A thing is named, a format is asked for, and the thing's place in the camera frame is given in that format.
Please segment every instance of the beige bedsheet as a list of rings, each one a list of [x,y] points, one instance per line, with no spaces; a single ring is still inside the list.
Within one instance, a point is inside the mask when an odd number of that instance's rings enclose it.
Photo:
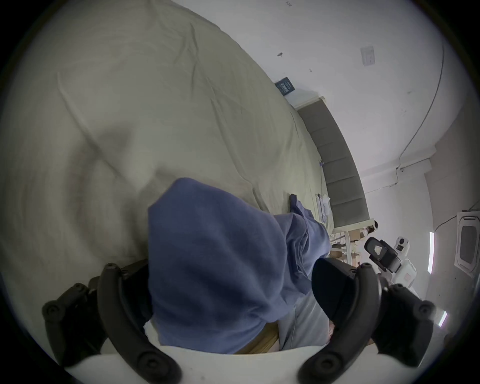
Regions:
[[[176,178],[272,214],[295,193],[318,219],[325,180],[301,118],[237,43],[169,1],[68,4],[5,100],[1,273],[47,352],[42,305],[145,258],[147,207]]]

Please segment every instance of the white wall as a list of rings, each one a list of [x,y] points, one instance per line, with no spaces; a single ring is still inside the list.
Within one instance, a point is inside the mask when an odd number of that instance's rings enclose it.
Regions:
[[[442,63],[440,33],[410,1],[176,1],[228,33],[272,81],[288,76],[293,105],[324,96],[360,173],[397,166],[432,102]],[[369,45],[376,63],[364,67],[360,48]],[[448,129],[465,83],[446,45],[437,99],[406,156],[433,146]]]
[[[469,93],[458,117],[436,144],[431,172],[425,175],[433,224],[469,209],[480,199],[480,102]],[[474,280],[454,266],[456,218],[435,233],[432,279],[427,299],[447,311],[444,327],[456,331],[469,308]]]
[[[395,245],[398,236],[410,240],[408,258],[417,269],[413,288],[424,299],[427,295],[430,274],[427,271],[430,251],[430,231],[433,229],[430,196],[424,175],[367,193],[370,217],[378,222],[373,236]],[[368,261],[363,250],[361,261]]]

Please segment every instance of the wire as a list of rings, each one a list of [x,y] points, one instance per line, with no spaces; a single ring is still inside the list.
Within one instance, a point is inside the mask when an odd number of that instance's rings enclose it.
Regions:
[[[393,187],[394,185],[397,185],[399,183],[399,179],[398,179],[398,169],[400,168],[400,166],[402,165],[401,163],[401,158],[403,156],[403,154],[405,153],[405,151],[407,150],[408,146],[412,143],[413,139],[415,139],[415,136],[417,136],[417,133],[420,131],[420,128],[422,127],[423,123],[425,122],[425,120],[427,119],[427,116],[428,114],[430,113],[430,110],[432,109],[432,106],[433,106],[433,102],[435,101],[436,97],[437,97],[437,93],[438,93],[438,89],[440,88],[440,82],[442,81],[442,74],[444,72],[444,59],[445,59],[445,47],[444,47],[444,42],[442,40],[442,65],[440,67],[440,77],[438,78],[438,84],[437,84],[437,89],[435,90],[435,94],[433,95],[433,99],[432,99],[432,102],[427,110],[427,113],[425,115],[425,117],[423,118],[420,126],[417,128],[417,130],[415,131],[415,133],[413,134],[412,138],[410,139],[410,141],[408,142],[407,146],[403,149],[403,151],[400,153],[400,156],[398,157],[398,167],[395,168],[395,176],[396,176],[396,182],[393,183],[393,184],[390,184],[390,185],[387,185],[385,187],[381,187],[381,188],[377,188],[377,189],[374,189],[373,191],[368,191],[367,193],[370,193],[370,192],[375,192],[375,191],[379,191],[380,189],[383,189],[383,188],[390,188],[390,187]]]
[[[467,211],[469,211],[470,209],[472,209],[472,208],[473,208],[474,206],[476,206],[479,202],[480,202],[480,200],[477,200],[477,201],[475,202],[475,204],[473,204],[469,209],[467,209]],[[453,220],[454,218],[456,218],[456,215],[453,216],[453,217],[451,217],[451,218],[449,218],[447,221],[444,221],[442,224],[440,224],[437,228],[435,228],[435,231],[434,231],[434,232],[436,232],[437,229],[440,228],[443,224],[448,223],[450,220]]]

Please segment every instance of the blue towel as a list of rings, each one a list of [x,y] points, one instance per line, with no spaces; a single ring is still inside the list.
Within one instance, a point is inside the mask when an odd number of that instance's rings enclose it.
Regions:
[[[178,179],[148,210],[149,281],[163,345],[234,353],[312,289],[330,251],[295,195],[271,215],[230,193]]]

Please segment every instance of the gray upholstered headboard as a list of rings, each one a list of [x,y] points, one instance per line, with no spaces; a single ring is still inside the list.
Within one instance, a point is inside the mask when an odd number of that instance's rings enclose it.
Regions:
[[[322,157],[335,227],[368,220],[370,216],[357,167],[325,103],[318,99],[298,109],[298,113]]]

